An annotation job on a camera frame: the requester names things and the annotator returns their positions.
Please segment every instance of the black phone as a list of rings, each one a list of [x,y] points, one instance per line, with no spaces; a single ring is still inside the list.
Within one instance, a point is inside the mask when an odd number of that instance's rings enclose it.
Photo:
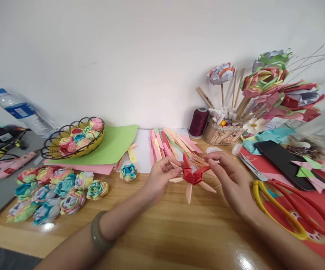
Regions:
[[[305,177],[297,177],[296,174],[300,167],[291,161],[303,161],[303,157],[296,156],[283,148],[274,141],[264,141],[255,143],[255,147],[260,151],[261,155],[266,158],[283,176],[287,178],[296,188],[310,191],[315,190],[310,181]],[[315,177],[325,183],[325,180],[312,172]]]

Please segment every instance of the white paper flower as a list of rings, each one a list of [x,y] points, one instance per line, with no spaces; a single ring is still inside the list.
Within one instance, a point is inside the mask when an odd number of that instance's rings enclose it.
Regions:
[[[246,124],[243,125],[243,129],[246,129],[248,133],[257,134],[261,131],[264,131],[266,128],[267,120],[260,118],[252,118]]]

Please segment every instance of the wooden desk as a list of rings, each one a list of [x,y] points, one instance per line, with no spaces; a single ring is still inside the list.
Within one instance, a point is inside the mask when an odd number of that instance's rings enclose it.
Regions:
[[[197,141],[201,150],[209,147]],[[232,147],[221,148],[232,156]],[[98,201],[87,200],[79,212],[60,215],[54,224],[33,226],[32,218],[5,223],[15,199],[0,213],[0,247],[44,258],[98,212],[112,209],[137,192],[147,177],[138,174],[133,182],[125,183],[118,173],[101,175],[99,178],[109,183],[109,194]],[[204,181],[212,187],[220,184],[206,174]],[[221,187],[214,194],[194,186],[190,205],[185,191],[185,182],[169,184],[163,200],[118,239],[102,259],[100,269],[284,269],[230,209]]]

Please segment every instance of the left hand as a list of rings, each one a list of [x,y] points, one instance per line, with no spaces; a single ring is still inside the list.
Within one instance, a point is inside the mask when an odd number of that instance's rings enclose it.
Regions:
[[[161,200],[169,180],[182,173],[182,168],[174,168],[171,165],[171,162],[177,166],[182,166],[181,162],[176,159],[173,159],[172,157],[164,157],[152,166],[150,175],[141,189],[141,192],[151,201],[151,206]]]

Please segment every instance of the pink glue gun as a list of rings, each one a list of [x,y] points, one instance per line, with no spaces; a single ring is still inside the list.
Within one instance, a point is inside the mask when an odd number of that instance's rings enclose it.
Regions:
[[[0,168],[1,168],[0,179],[10,176],[14,171],[25,166],[25,164],[28,163],[30,160],[32,160],[34,157],[36,157],[36,153],[29,152],[13,161],[8,161],[8,160],[1,161],[0,162]]]

